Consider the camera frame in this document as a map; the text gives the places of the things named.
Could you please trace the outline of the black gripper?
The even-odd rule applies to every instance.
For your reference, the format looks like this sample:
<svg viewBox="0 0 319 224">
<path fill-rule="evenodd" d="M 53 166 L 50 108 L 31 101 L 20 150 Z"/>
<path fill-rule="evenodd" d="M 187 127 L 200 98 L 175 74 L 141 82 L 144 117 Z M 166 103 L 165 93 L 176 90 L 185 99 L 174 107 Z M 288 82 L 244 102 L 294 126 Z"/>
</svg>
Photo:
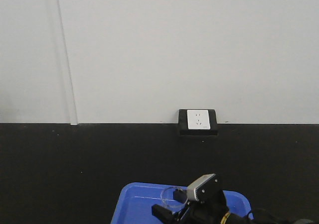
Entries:
<svg viewBox="0 0 319 224">
<path fill-rule="evenodd" d="M 205 202 L 189 201 L 182 188 L 175 188 L 172 194 L 175 201 L 186 204 L 178 214 L 158 204 L 152 205 L 152 215 L 162 224 L 219 224 L 228 212 L 222 188 Z"/>
</svg>

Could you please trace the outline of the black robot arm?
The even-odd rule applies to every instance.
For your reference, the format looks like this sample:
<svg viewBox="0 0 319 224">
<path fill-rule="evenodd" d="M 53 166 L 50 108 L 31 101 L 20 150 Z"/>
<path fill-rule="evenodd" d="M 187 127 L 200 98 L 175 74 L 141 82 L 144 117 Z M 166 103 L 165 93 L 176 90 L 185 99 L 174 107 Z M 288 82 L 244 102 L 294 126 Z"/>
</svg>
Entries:
<svg viewBox="0 0 319 224">
<path fill-rule="evenodd" d="M 309 219 L 287 220 L 265 209 L 252 209 L 243 217 L 233 213 L 227 206 L 224 192 L 216 179 L 202 184 L 192 183 L 186 190 L 175 189 L 173 199 L 185 204 L 173 212 L 160 205 L 152 206 L 152 215 L 163 224 L 315 224 Z"/>
</svg>

